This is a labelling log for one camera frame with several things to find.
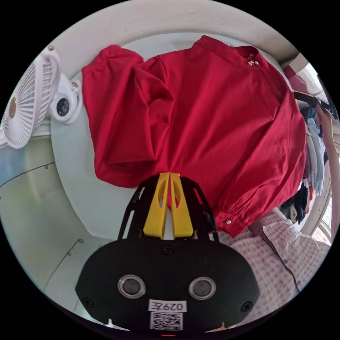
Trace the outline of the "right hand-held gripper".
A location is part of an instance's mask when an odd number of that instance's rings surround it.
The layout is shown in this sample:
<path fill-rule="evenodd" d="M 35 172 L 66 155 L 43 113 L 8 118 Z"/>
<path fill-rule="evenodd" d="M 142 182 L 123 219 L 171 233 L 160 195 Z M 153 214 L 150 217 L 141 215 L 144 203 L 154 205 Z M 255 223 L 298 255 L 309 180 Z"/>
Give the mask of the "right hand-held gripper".
<path fill-rule="evenodd" d="M 339 119 L 337 109 L 332 99 L 329 96 L 326 96 L 327 101 L 324 101 L 311 94 L 300 92 L 300 91 L 293 91 L 293 95 L 296 100 L 305 102 L 313 108 L 316 108 L 316 105 L 318 104 L 322 108 L 323 111 L 325 110 L 329 111 L 334 119 Z"/>

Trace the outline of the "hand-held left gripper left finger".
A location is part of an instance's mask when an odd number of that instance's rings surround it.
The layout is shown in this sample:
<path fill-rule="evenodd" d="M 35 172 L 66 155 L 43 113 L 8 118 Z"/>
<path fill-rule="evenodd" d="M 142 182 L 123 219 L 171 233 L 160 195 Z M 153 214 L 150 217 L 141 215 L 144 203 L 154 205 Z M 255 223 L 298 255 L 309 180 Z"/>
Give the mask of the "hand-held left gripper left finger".
<path fill-rule="evenodd" d="M 156 183 L 143 227 L 143 233 L 147 237 L 164 237 L 168 208 L 169 177 L 170 173 L 165 172 L 160 173 L 155 178 Z"/>

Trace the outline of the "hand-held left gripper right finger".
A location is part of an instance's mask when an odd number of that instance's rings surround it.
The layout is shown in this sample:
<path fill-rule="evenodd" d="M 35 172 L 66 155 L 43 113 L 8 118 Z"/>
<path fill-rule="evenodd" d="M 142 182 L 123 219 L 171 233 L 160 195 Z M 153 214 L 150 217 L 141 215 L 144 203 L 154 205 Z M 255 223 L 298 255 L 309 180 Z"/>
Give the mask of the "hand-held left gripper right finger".
<path fill-rule="evenodd" d="M 170 190 L 173 237 L 190 238 L 193 226 L 179 174 L 170 173 Z"/>

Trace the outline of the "person's right hand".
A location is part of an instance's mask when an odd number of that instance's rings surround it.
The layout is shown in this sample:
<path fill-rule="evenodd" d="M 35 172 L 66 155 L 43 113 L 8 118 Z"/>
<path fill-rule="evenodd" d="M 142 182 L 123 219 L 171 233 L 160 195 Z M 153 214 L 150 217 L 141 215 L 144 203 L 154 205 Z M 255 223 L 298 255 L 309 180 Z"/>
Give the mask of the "person's right hand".
<path fill-rule="evenodd" d="M 317 104 L 316 109 L 317 119 L 319 125 L 322 128 L 322 138 L 324 141 L 332 141 L 333 140 L 332 115 L 328 110 L 322 108 L 319 104 Z"/>

